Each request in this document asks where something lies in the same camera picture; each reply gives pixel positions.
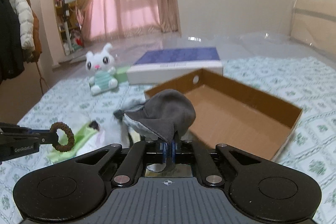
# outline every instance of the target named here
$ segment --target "brown coat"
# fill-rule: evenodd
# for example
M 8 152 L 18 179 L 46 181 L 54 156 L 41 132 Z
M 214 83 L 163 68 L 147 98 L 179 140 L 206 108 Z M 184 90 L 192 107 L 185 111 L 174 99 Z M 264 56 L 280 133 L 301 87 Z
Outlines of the brown coat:
M 31 7 L 32 4 L 30 0 L 26 0 L 28 2 L 28 5 Z M 42 53 L 42 45 L 41 41 L 39 38 L 39 28 L 40 28 L 40 23 L 39 19 L 37 18 L 36 14 L 33 12 L 33 17 L 34 17 L 34 27 L 33 27 L 33 40 L 34 40 L 34 45 L 35 45 L 35 50 L 33 51 L 33 59 L 31 62 L 37 62 L 39 61 L 40 55 Z

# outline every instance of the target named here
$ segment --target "white plush rabbit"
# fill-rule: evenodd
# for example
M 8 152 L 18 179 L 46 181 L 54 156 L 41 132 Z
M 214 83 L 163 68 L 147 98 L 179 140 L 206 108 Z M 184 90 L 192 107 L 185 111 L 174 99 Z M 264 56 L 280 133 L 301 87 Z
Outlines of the white plush rabbit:
M 94 76 L 89 79 L 91 94 L 97 95 L 112 90 L 118 86 L 118 81 L 113 76 L 116 73 L 114 58 L 110 53 L 112 45 L 107 43 L 101 52 L 86 54 L 86 70 L 93 71 Z

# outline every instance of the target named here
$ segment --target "triangular cutout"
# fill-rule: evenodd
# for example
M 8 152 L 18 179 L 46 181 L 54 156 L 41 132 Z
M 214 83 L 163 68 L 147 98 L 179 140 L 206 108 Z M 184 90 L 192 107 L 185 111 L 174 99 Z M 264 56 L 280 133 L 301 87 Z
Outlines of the triangular cutout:
M 252 159 L 242 153 L 239 153 L 237 151 L 231 150 L 231 155 L 235 157 L 235 159 L 241 164 L 241 165 L 251 165 L 251 164 L 259 164 L 260 161 Z
M 95 165 L 107 154 L 107 152 L 108 150 L 102 150 L 84 159 L 77 160 L 77 162 L 80 164 Z

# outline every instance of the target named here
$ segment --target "black jacket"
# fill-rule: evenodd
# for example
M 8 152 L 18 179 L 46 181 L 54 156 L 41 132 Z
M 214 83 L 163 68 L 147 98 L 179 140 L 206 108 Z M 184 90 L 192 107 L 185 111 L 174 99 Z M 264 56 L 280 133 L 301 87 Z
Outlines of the black jacket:
M 0 78 L 14 78 L 24 70 L 19 18 L 9 0 L 0 0 Z

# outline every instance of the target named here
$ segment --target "plush toy's arm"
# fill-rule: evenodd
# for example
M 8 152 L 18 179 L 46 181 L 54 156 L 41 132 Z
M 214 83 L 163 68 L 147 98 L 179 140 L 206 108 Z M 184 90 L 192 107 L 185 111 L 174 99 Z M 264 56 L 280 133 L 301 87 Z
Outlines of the plush toy's arm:
M 109 71 L 108 71 L 108 73 L 110 74 L 110 75 L 115 75 L 115 73 L 116 73 L 116 69 L 115 69 L 115 67 L 112 67 L 112 68 L 110 68 L 109 69 Z
M 89 78 L 89 85 L 94 85 L 95 84 L 95 77 L 92 76 Z

